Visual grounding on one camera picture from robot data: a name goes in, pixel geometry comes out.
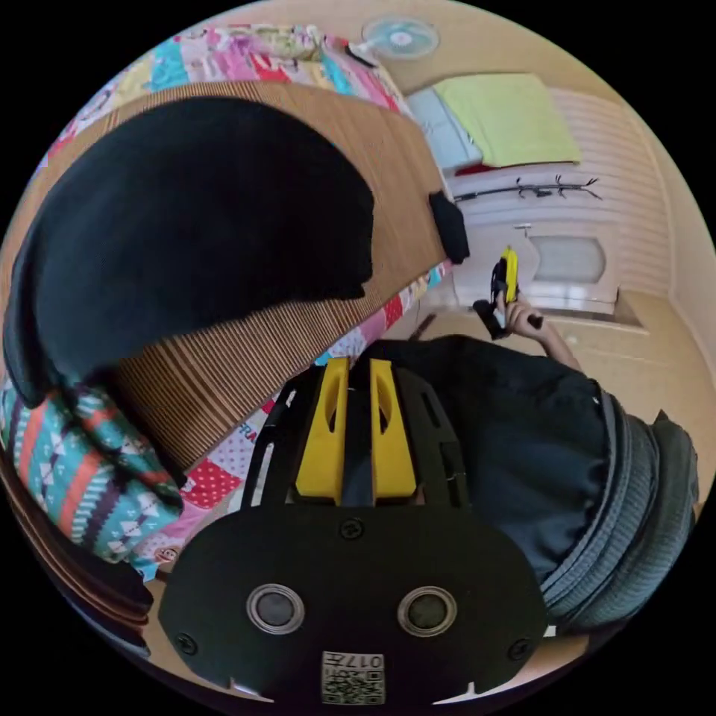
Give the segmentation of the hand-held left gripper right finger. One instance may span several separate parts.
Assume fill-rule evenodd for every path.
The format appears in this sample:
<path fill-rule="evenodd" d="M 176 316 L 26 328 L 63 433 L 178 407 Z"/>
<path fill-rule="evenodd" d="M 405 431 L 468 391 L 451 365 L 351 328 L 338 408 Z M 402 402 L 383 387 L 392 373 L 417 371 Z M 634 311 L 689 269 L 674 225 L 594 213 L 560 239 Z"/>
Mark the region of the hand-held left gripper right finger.
<path fill-rule="evenodd" d="M 417 489 L 392 364 L 369 362 L 371 474 L 375 501 L 408 500 Z"/>

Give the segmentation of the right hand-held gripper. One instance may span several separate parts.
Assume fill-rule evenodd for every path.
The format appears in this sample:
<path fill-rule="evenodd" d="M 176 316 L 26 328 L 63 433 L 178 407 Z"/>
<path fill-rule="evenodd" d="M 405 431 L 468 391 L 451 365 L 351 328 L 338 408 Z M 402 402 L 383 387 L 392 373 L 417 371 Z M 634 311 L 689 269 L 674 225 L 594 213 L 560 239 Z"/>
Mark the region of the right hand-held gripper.
<path fill-rule="evenodd" d="M 472 304 L 472 310 L 482 321 L 492 341 L 507 336 L 505 319 L 502 312 L 498 311 L 498 295 L 502 295 L 507 305 L 518 297 L 518 293 L 518 255 L 508 246 L 492 269 L 489 299 L 480 299 Z"/>

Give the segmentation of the person's right hand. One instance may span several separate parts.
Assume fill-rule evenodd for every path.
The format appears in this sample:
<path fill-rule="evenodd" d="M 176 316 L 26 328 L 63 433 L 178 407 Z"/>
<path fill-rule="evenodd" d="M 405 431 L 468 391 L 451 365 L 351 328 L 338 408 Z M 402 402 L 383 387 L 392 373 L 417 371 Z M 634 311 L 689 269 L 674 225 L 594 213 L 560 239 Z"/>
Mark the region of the person's right hand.
<path fill-rule="evenodd" d="M 543 343 L 547 338 L 544 316 L 522 295 L 505 306 L 506 329 L 516 336 Z"/>

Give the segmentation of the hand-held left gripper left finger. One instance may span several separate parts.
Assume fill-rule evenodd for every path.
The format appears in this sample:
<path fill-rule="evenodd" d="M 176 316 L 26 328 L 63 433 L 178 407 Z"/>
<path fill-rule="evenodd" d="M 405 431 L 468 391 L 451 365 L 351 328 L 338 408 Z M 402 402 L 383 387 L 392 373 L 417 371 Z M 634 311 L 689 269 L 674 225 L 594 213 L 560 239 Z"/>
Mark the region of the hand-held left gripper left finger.
<path fill-rule="evenodd" d="M 324 366 L 295 488 L 308 500 L 340 504 L 345 465 L 349 359 Z"/>

